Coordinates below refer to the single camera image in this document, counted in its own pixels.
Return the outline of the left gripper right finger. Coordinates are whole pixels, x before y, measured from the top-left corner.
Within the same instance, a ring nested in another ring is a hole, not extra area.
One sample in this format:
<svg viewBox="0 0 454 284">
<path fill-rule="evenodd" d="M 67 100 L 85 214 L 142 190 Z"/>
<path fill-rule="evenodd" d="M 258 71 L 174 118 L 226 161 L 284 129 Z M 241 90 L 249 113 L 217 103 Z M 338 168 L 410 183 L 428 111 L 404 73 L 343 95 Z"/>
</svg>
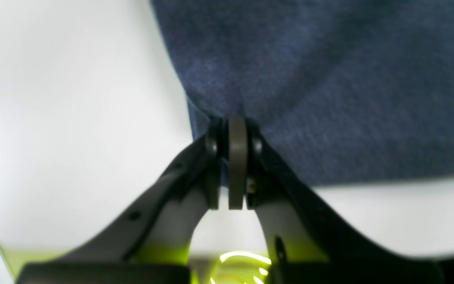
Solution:
<svg viewBox="0 0 454 284">
<path fill-rule="evenodd" d="M 229 209 L 262 226 L 269 284 L 443 284 L 437 263 L 375 244 L 304 185 L 243 118 L 229 119 Z"/>
</svg>

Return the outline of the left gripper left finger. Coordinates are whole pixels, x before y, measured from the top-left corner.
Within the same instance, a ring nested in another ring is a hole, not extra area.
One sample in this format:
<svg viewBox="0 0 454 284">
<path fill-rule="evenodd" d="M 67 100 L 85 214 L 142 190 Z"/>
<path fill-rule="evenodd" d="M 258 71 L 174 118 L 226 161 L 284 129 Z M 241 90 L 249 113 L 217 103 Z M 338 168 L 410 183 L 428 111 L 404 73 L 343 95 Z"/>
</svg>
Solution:
<svg viewBox="0 0 454 284">
<path fill-rule="evenodd" d="M 104 230 L 61 257 L 26 264 L 17 283 L 191 283 L 192 235 L 204 214 L 219 207 L 224 129 L 222 119 L 212 120 Z"/>
</svg>

